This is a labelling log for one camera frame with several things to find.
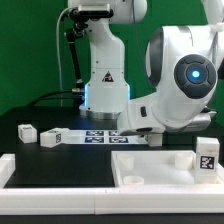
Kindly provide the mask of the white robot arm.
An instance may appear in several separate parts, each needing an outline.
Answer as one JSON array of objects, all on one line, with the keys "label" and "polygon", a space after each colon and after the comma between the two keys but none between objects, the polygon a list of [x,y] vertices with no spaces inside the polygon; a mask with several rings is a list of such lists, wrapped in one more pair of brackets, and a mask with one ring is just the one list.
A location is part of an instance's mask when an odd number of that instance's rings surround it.
[{"label": "white robot arm", "polygon": [[86,33],[91,49],[91,78],[80,112],[115,119],[121,135],[187,132],[207,128],[206,109],[224,67],[224,0],[201,0],[204,26],[163,26],[147,45],[147,79],[156,91],[131,99],[124,80],[125,47],[111,24],[140,21],[147,0],[68,0],[76,35]]}]

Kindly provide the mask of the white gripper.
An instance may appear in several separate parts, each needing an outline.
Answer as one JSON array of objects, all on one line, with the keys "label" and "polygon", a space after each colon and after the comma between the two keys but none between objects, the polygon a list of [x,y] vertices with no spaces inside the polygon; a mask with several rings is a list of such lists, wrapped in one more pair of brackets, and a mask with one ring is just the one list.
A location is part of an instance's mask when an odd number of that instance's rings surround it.
[{"label": "white gripper", "polygon": [[121,136],[163,133],[165,126],[152,113],[154,94],[128,101],[117,119],[117,130]]}]

